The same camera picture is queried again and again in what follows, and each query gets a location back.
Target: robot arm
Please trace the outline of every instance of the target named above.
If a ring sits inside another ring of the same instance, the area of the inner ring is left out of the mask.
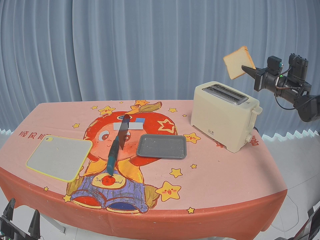
[[[254,90],[259,92],[267,89],[277,97],[284,98],[293,108],[283,109],[298,111],[299,117],[304,122],[314,121],[320,118],[320,94],[310,95],[311,84],[305,81],[308,61],[299,55],[292,53],[289,57],[289,69],[282,72],[283,63],[280,58],[270,56],[266,68],[250,68],[242,66],[242,70],[248,73],[254,81]]]

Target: toaster slot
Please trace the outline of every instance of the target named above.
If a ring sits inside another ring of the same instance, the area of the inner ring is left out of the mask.
[[[234,105],[240,105],[249,99],[247,96],[220,84],[214,84],[202,90]]]

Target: toaster knob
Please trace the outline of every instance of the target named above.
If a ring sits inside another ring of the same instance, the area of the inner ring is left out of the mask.
[[[252,138],[252,134],[248,134],[247,138],[245,139],[246,142],[250,142]]]

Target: cartoon eye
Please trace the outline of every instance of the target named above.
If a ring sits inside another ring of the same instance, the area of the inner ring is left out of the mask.
[[[99,141],[104,141],[109,137],[109,131],[108,130],[104,130],[102,133],[100,133],[99,135]]]
[[[127,136],[125,137],[125,141],[127,142],[131,138],[131,133],[128,131]]]

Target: slice of bread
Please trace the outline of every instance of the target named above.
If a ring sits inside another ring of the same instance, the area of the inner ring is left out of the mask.
[[[233,53],[224,56],[223,60],[231,79],[235,79],[245,74],[245,71],[241,68],[242,65],[256,69],[246,46],[242,46]]]

